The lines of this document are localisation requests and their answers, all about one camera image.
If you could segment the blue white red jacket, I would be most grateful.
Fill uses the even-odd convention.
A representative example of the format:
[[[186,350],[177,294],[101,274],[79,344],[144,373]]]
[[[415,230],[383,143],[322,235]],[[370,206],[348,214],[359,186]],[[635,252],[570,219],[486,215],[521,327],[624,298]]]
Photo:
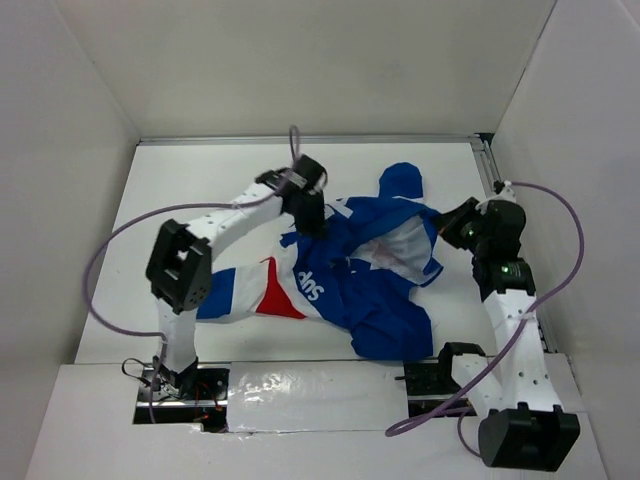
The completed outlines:
[[[443,271],[434,257],[437,214],[424,203],[420,170],[395,163],[380,176],[377,196],[326,204],[325,237],[289,228],[266,259],[213,273],[196,318],[322,320],[348,331],[360,357],[427,358],[433,353],[431,319],[410,295]]]

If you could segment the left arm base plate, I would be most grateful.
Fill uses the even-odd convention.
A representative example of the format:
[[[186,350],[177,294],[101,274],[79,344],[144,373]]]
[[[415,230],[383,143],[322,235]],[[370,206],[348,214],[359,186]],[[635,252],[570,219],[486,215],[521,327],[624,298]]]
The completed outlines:
[[[199,365],[194,385],[179,393],[164,381],[150,390],[152,368],[145,365],[133,374],[138,381],[133,423],[152,424],[149,399],[156,424],[195,424],[204,432],[223,433],[227,426],[227,403],[230,367]]]

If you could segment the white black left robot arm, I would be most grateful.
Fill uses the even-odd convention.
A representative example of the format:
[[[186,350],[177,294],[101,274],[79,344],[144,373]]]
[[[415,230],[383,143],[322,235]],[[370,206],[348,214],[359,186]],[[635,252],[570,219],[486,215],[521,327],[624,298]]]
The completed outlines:
[[[197,387],[197,309],[212,289],[213,261],[229,246],[283,214],[303,234],[325,231],[326,169],[303,155],[290,168],[269,170],[238,197],[187,223],[164,222],[146,267],[156,298],[159,350],[153,359],[163,389],[176,399]]]

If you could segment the white taped cover panel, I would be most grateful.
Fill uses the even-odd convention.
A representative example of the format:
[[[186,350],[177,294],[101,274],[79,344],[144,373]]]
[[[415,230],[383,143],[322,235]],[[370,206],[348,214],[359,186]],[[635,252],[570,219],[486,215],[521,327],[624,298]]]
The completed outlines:
[[[369,361],[235,362],[227,389],[233,433],[384,431],[408,416],[404,373]]]

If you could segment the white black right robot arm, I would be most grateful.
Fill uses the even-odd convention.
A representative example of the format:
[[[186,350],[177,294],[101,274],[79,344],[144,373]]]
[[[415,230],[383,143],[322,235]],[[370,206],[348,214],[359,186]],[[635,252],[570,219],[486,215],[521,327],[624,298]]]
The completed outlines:
[[[498,349],[487,359],[476,344],[446,344],[438,384],[465,392],[480,419],[479,455],[486,466],[555,472],[581,427],[564,410],[545,362],[533,274],[519,255],[524,209],[510,200],[469,198],[434,224],[446,243],[471,254]]]

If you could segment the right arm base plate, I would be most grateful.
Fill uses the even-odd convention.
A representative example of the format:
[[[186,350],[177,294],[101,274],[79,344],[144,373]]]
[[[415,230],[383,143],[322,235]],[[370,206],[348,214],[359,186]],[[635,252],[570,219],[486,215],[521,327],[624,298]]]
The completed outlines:
[[[404,372],[395,380],[406,387],[409,417],[434,410],[460,389],[450,377],[441,373],[436,359],[405,363]]]

